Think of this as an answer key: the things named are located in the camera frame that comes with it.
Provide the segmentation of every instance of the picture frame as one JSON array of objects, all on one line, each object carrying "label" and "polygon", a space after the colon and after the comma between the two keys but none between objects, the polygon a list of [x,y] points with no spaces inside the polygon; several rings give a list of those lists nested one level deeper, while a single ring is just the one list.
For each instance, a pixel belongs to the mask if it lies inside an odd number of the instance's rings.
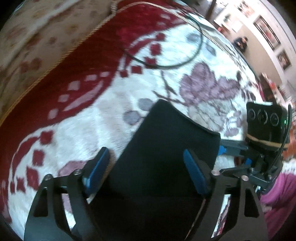
[{"label": "picture frame", "polygon": [[254,9],[252,9],[245,1],[241,1],[237,6],[237,9],[247,18],[255,13]]},{"label": "picture frame", "polygon": [[275,50],[281,44],[280,40],[278,39],[274,31],[271,29],[271,27],[268,25],[268,23],[264,20],[262,16],[260,16],[254,22],[254,25],[266,39],[272,50]]},{"label": "picture frame", "polygon": [[281,51],[280,54],[278,54],[277,58],[283,70],[286,70],[288,67],[291,66],[291,61],[289,60],[289,57],[285,50]]}]

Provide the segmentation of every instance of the screw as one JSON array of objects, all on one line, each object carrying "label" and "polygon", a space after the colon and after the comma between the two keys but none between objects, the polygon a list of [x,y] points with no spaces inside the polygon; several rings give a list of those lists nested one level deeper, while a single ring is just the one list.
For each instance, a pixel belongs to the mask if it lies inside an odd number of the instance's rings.
[{"label": "screw", "polygon": [[81,174],[81,173],[82,173],[81,169],[76,169],[76,170],[74,171],[74,175],[79,175],[79,174]]},{"label": "screw", "polygon": [[211,170],[211,173],[212,173],[214,176],[219,176],[219,175],[220,175],[220,172],[217,171],[217,170]]},{"label": "screw", "polygon": [[246,175],[242,175],[242,180],[243,180],[243,181],[248,181],[249,178],[248,178]]},{"label": "screw", "polygon": [[47,174],[47,175],[45,175],[44,180],[50,180],[52,178],[53,178],[53,176],[51,174]]}]

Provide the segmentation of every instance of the carpet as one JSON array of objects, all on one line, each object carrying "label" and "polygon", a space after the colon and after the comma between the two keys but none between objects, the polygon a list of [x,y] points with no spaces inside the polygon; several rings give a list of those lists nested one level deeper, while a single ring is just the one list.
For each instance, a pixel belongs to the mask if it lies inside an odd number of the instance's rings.
[{"label": "carpet", "polygon": [[[166,2],[151,1],[169,11],[130,2],[122,1],[116,12],[114,5],[113,14],[35,82],[2,120],[0,211],[21,237],[44,175],[67,175],[102,146],[112,150],[110,169],[158,99],[222,138],[237,140],[246,134],[246,102],[262,101],[246,62],[197,16],[205,37],[193,61],[160,70],[128,57],[125,48],[152,65],[178,64],[201,41],[200,32]],[[220,156],[215,169],[232,166],[233,157]],[[66,197],[64,204],[73,227]]]}]

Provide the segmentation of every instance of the purple flower pattern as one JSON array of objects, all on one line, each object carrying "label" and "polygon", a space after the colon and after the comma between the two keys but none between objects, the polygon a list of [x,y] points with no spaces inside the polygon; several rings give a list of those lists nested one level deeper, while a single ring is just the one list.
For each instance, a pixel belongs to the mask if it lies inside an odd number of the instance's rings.
[{"label": "purple flower pattern", "polygon": [[[251,91],[241,87],[240,71],[237,72],[236,79],[221,76],[217,80],[214,71],[205,62],[197,63],[190,75],[183,76],[179,93],[168,85],[164,71],[161,71],[161,77],[166,96],[153,91],[158,98],[187,107],[188,116],[192,120],[208,129],[221,132],[225,137],[238,135],[243,126],[242,113],[235,108],[232,100],[238,94],[245,101],[256,99]],[[150,99],[138,100],[139,109],[144,111],[149,111],[152,104]],[[142,118],[138,111],[133,110],[123,115],[124,121],[129,125],[135,125]]]}]

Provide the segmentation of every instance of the camera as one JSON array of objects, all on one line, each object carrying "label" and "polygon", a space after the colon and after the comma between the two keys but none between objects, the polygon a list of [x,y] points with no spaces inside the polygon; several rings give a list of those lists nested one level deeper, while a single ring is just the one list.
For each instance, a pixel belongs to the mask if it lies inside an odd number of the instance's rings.
[{"label": "camera", "polygon": [[247,138],[266,148],[280,148],[288,124],[287,110],[271,102],[247,103]]}]

